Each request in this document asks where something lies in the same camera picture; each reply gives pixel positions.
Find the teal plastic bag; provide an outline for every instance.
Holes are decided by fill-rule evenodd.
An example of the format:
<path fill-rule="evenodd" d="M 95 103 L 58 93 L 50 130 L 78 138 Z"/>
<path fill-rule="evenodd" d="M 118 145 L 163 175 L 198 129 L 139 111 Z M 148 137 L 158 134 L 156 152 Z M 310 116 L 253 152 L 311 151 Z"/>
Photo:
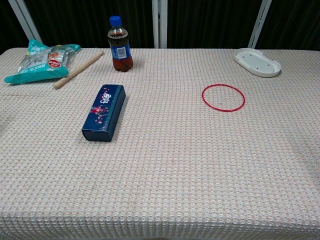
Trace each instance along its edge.
<path fill-rule="evenodd" d="M 17 74 L 7 76 L 7 84 L 24 84 L 45 79 L 63 78 L 68 75 L 67 65 L 81 47 L 76 44 L 48 47 L 30 40 L 28 52 L 20 63 Z"/>

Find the wooden dowel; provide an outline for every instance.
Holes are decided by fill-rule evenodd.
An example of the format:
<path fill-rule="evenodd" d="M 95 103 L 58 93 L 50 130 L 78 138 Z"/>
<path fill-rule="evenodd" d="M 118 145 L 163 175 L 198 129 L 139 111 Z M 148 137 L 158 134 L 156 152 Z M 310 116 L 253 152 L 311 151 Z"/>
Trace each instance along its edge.
<path fill-rule="evenodd" d="M 56 83 L 53 84 L 53 87 L 55 89 L 60 88 L 62 85 L 64 85 L 65 83 L 67 83 L 70 79 L 72 79 L 73 77 L 75 77 L 76 75 L 78 75 L 79 73 L 81 73 L 83 70 L 85 70 L 87 67 L 89 67 L 91 64 L 93 64 L 95 61 L 97 61 L 100 56 L 102 56 L 103 54 L 105 54 L 104 51 L 101 51 L 99 54 L 93 56 L 92 58 L 90 58 L 87 62 L 83 63 L 82 65 L 80 65 L 79 67 L 77 67 L 74 71 L 70 72 L 68 76 L 61 78 L 59 81 L 57 81 Z"/>

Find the red ring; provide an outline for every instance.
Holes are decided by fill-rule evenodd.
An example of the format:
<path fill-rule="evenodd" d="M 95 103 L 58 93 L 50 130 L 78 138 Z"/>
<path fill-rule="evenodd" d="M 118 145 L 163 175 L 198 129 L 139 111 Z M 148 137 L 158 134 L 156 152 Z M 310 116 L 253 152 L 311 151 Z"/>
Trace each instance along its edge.
<path fill-rule="evenodd" d="M 234 90 L 236 90 L 238 93 L 241 94 L 242 98 L 243 98 L 243 102 L 241 104 L 241 106 L 235 108 L 235 109 L 222 109 L 222 108 L 218 108 L 218 107 L 215 107 L 215 106 L 212 106 L 210 103 L 208 103 L 205 99 L 205 91 L 209 88 L 212 88 L 212 87 L 217 87 L 217 86 L 224 86 L 224 87 L 228 87 L 228 88 L 232 88 Z M 242 93 L 242 91 L 240 91 L 238 88 L 234 87 L 234 86 L 231 86 L 231 85 L 227 85 L 227 84 L 221 84 L 221 83 L 218 83 L 218 84 L 212 84 L 210 86 L 207 86 L 203 91 L 202 91 L 202 99 L 204 101 L 205 104 L 207 104 L 210 108 L 212 109 L 215 109 L 215 110 L 218 110 L 218 111 L 222 111 L 222 112 L 234 112 L 234 111 L 237 111 L 239 109 L 241 109 L 244 105 L 245 105 L 245 102 L 246 102 L 246 98 L 245 98 L 245 95 Z"/>

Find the plastic bottle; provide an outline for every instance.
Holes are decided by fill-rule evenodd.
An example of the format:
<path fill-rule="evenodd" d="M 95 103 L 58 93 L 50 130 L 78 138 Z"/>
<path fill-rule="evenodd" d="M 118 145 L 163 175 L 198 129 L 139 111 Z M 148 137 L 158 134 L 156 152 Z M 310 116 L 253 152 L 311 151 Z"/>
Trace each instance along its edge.
<path fill-rule="evenodd" d="M 109 20 L 111 29 L 108 32 L 108 41 L 111 47 L 114 69 L 127 72 L 134 65 L 130 53 L 128 31 L 122 27 L 121 17 L 111 16 Z"/>

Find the rectangular box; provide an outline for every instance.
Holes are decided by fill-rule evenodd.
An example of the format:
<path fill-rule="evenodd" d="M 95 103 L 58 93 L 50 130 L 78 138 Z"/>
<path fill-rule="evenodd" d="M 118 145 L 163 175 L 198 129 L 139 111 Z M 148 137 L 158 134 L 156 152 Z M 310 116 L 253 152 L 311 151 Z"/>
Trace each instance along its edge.
<path fill-rule="evenodd" d="M 82 127 L 88 141 L 110 142 L 126 98 L 124 86 L 103 85 Z"/>

